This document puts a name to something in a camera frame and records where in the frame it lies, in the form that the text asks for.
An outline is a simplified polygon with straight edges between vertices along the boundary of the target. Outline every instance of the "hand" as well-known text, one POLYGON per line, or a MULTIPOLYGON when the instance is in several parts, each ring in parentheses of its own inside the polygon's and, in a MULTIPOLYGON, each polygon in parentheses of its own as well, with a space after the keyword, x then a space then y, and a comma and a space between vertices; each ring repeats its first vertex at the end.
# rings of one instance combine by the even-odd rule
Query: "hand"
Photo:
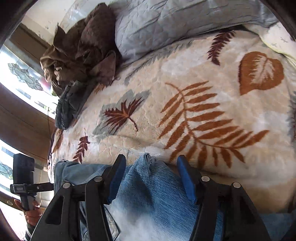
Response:
MULTIPOLYGON (((20 208, 20 209, 23 209, 22 208, 22 203, 19 201, 19 200, 16 200, 15 199, 15 204, 20 208)), ((33 226, 36 226, 39 219, 41 218, 42 216, 42 213, 40 211, 40 204, 34 200, 33 201, 33 210, 30 210, 30 211, 24 211, 24 214, 25 214, 25 218, 27 220, 27 222, 33 226)))

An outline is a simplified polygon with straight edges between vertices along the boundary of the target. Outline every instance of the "jeans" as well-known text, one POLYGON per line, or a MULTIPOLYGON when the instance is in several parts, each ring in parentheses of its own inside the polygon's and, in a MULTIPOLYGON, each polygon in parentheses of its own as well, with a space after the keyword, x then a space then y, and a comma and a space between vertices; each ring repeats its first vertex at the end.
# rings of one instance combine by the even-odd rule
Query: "jeans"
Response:
MULTIPOLYGON (((65 181, 87 183, 108 165, 59 162, 54 169, 54 190, 65 181)), ((186 196, 179 176, 165 163, 145 154, 127 166, 116 199, 105 205, 115 240, 188 241, 198 214, 198 206, 186 196)), ((88 240, 85 204, 81 202, 81 235, 88 240)), ((261 218, 273 241, 280 241, 296 219, 291 214, 265 214, 261 218)), ((214 241, 221 240, 223 214, 218 212, 214 241)))

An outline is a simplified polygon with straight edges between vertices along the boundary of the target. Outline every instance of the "beige blanket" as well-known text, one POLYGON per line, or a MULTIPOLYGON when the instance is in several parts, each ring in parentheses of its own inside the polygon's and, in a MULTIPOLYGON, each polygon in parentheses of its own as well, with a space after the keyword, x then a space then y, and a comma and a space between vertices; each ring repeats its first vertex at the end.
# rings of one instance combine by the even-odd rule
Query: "beige blanket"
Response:
POLYGON ((259 211, 280 211, 296 188, 296 70, 247 31, 186 39, 98 85, 80 117, 57 131, 61 159, 132 164, 184 154, 220 183, 240 182, 259 211))

